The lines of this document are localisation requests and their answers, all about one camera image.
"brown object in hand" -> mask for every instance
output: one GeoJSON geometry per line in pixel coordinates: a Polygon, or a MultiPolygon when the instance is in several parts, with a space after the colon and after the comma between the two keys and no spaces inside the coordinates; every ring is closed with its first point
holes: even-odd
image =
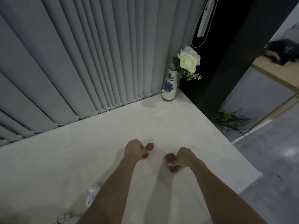
{"type": "MultiPolygon", "coordinates": [[[[173,153],[169,153],[165,156],[166,162],[170,163],[174,160],[176,160],[176,156],[173,153]]],[[[174,166],[174,167],[169,167],[170,172],[174,173],[174,172],[178,172],[178,166],[174,166]]]]}
{"type": "MultiPolygon", "coordinates": [[[[148,143],[148,144],[146,145],[145,149],[146,149],[146,150],[149,150],[149,151],[153,150],[153,149],[154,149],[154,144],[151,143],[151,142],[148,143]]],[[[146,159],[148,156],[149,156],[149,154],[146,154],[146,155],[143,155],[142,158],[146,159]]]]}

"blue floral pattern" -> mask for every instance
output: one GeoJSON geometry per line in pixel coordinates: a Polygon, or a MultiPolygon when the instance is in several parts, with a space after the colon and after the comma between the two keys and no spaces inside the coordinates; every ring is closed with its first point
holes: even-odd
{"type": "Polygon", "coordinates": [[[173,84],[171,84],[171,82],[173,82],[173,79],[174,77],[171,77],[171,73],[169,73],[163,86],[163,91],[165,93],[170,93],[173,90],[173,84]]]}

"white rose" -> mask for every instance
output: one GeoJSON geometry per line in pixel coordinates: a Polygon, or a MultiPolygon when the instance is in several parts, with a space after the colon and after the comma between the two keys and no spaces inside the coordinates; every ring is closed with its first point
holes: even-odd
{"type": "Polygon", "coordinates": [[[200,56],[190,46],[185,46],[184,50],[181,49],[178,57],[181,59],[181,68],[186,69],[192,74],[196,71],[196,66],[200,64],[200,56]]]}

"hand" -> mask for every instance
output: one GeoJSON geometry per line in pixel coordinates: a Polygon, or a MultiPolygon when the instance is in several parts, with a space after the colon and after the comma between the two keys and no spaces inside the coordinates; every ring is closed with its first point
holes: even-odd
{"type": "Polygon", "coordinates": [[[176,154],[176,160],[170,162],[171,167],[181,166],[182,168],[189,167],[197,160],[196,155],[189,148],[181,147],[176,154]]]}
{"type": "Polygon", "coordinates": [[[144,149],[144,145],[137,139],[129,141],[125,147],[125,153],[123,157],[128,155],[134,155],[138,158],[138,160],[142,159],[142,156],[149,154],[150,151],[144,149]]]}

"green leaf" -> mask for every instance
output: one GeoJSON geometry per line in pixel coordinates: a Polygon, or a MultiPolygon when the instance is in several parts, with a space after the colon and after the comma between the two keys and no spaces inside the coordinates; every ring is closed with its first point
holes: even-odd
{"type": "Polygon", "coordinates": [[[181,60],[180,60],[179,57],[174,56],[174,57],[172,58],[172,62],[173,62],[173,64],[174,64],[175,67],[178,67],[178,66],[180,66],[181,60]]]}

